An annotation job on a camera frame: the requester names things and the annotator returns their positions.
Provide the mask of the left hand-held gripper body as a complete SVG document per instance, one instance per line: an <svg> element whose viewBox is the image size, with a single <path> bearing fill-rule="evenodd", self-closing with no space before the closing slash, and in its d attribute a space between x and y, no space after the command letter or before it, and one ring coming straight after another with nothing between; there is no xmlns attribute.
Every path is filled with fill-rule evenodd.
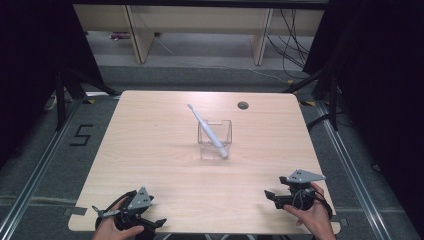
<svg viewBox="0 0 424 240"><path fill-rule="evenodd" d="M97 213L95 228L98 228L103 219L114 217L115 225L119 230L134 226L150 229L146 226L148 220L144 219L142 214L151 206L153 199L154 197L147 193L146 188L141 187L138 191L133 190L121 195L104 210L93 206L93 210Z"/></svg>

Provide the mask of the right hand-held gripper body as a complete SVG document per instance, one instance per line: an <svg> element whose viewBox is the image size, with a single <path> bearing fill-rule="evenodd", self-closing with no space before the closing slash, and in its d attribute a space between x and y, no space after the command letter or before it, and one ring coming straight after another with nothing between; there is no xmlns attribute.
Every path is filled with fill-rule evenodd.
<svg viewBox="0 0 424 240"><path fill-rule="evenodd" d="M312 173L302 169L296 169L288 177L280 176L280 183L287 185L290 192L291 206L300 209L308 210L312 207L315 200L315 190L311 183L314 181L325 180L324 175Z"/></svg>

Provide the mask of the clear plastic container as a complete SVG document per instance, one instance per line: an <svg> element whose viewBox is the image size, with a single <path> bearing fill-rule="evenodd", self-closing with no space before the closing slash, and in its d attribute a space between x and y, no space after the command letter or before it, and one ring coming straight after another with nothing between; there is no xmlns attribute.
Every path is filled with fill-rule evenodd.
<svg viewBox="0 0 424 240"><path fill-rule="evenodd" d="M206 120L205 123L229 155L232 144L232 122L230 120ZM198 124L198 144L202 160L226 160L228 158L228 155L226 157L222 156L221 151L213 144L201 124Z"/></svg>

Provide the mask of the white electric toothbrush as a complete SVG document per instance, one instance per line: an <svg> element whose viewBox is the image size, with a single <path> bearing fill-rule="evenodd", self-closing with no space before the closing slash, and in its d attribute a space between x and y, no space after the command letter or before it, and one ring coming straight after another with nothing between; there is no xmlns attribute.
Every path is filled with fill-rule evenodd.
<svg viewBox="0 0 424 240"><path fill-rule="evenodd" d="M200 114L194 109L194 107L191 104L188 104L188 108L192 111L193 115L197 119L201 128L203 129L203 131L205 132L205 134L211 141L212 145L219 152L220 156L222 158L227 158L229 156L228 151L226 150L222 142L219 140L215 132L209 127L209 125L204 121L204 119L200 116Z"/></svg>

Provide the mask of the person's right hand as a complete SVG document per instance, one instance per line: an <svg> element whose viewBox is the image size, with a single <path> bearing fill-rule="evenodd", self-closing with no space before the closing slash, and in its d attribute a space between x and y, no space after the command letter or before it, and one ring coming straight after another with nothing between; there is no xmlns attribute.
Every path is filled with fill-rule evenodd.
<svg viewBox="0 0 424 240"><path fill-rule="evenodd" d="M305 225L316 240L336 240L331 220L324 204L324 190L317 184L311 186L316 191L313 206L307 210L298 210L291 205L285 205L283 209L298 218L296 225Z"/></svg>

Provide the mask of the person's left hand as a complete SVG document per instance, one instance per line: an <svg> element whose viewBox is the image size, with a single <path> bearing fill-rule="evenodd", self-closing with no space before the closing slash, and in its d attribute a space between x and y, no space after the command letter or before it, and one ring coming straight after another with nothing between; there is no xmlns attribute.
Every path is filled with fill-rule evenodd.
<svg viewBox="0 0 424 240"><path fill-rule="evenodd" d="M143 226L134 226L129 229L119 230L115 225L115 218L108 217L100 222L91 240L129 240L143 231Z"/></svg>

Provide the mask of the grey tape strip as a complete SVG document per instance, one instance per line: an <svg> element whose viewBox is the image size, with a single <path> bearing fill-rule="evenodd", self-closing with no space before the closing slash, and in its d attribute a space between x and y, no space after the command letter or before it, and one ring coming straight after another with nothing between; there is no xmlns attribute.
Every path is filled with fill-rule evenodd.
<svg viewBox="0 0 424 240"><path fill-rule="evenodd" d="M86 208L82 208L82 207L70 207L70 208L66 208L64 211L64 215L65 216L71 216L71 215L80 215L80 216L84 216L87 212Z"/></svg>

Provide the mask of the black metal stand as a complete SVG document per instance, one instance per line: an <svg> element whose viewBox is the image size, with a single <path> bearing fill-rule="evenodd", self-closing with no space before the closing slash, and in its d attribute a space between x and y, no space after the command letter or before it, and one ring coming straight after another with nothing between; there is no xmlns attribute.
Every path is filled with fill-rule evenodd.
<svg viewBox="0 0 424 240"><path fill-rule="evenodd" d="M68 91L72 99L82 100L87 94L81 84L85 82L105 92L109 96L120 96L121 93L106 86L101 78L95 79L72 68L61 68L55 75L55 93L57 100L57 130L60 130L66 120L65 91Z"/></svg>
<svg viewBox="0 0 424 240"><path fill-rule="evenodd" d="M292 84L288 89L284 90L284 93L294 93L299 89L311 84L316 81L317 84L313 90L312 96L315 100L322 100L325 96L329 97L329 110L327 113L318 117L316 120L307 124L307 129L311 130L319 122L328 120L330 126L337 131L337 79L325 67L313 73L306 79Z"/></svg>

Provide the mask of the light wooden shelf unit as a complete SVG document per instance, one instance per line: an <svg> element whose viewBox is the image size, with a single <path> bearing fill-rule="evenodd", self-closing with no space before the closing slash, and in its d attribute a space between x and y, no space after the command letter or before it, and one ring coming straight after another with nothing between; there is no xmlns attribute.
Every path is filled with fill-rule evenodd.
<svg viewBox="0 0 424 240"><path fill-rule="evenodd" d="M156 33L241 34L251 37L256 65L263 60L266 37L313 37L322 10L277 8L165 7L76 4L85 31L127 32L139 63L147 60Z"/></svg>

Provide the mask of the aluminium floor rail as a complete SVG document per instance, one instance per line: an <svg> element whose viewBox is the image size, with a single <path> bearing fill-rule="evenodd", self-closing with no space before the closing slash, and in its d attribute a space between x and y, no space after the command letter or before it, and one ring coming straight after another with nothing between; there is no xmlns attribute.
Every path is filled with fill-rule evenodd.
<svg viewBox="0 0 424 240"><path fill-rule="evenodd" d="M384 222L382 215L376 207L364 181L359 175L353 160L341 139L339 132L334 128L334 124L330 122L330 111L325 107L322 101L316 103L317 110L321 117L325 117L324 126L330 137L330 140L337 152L337 155L343 165L347 177L352 185L356 197L361 208L376 236L377 240L393 240L388 228Z"/></svg>
<svg viewBox="0 0 424 240"><path fill-rule="evenodd" d="M53 156L57 152L64 135L67 133L68 127L73 120L75 113L81 105L81 100L74 100L70 104L69 109L66 111L67 118L62 126L54 132L48 146L43 152L43 155L26 181L26 184L20 194L15 198L8 214L0 224L0 240L10 240L13 236L13 233L22 219L35 191L38 189L38 186L49 168Z"/></svg>

